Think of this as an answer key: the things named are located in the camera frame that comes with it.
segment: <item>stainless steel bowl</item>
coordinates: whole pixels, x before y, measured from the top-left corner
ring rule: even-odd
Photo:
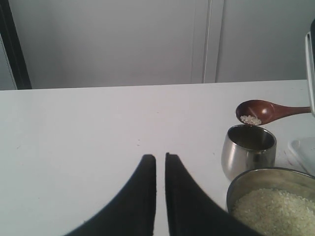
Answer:
[[[231,182],[226,196],[227,211],[231,213],[238,199],[260,188],[285,190],[315,201],[314,176],[285,168],[264,168],[246,171]]]

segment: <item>white table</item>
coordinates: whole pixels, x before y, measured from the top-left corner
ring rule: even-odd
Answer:
[[[307,82],[1,91],[0,235],[66,234],[116,195],[146,153],[157,158],[155,235],[168,235],[166,152],[224,207],[221,148],[239,124],[235,108],[250,99],[308,106]],[[287,142],[314,136],[314,117],[264,127],[278,139],[277,165],[299,169]]]

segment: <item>stainless steel cup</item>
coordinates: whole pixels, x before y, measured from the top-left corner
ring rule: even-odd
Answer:
[[[244,171],[274,167],[276,137],[258,126],[236,125],[225,137],[221,165],[225,176],[232,181]]]

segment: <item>spoon bowl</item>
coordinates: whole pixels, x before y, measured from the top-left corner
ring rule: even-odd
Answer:
[[[291,115],[310,112],[310,107],[286,107],[264,100],[249,100],[241,103],[235,113],[237,119],[243,124],[248,123],[245,123],[241,117],[251,116],[261,120],[259,125],[263,125]]]

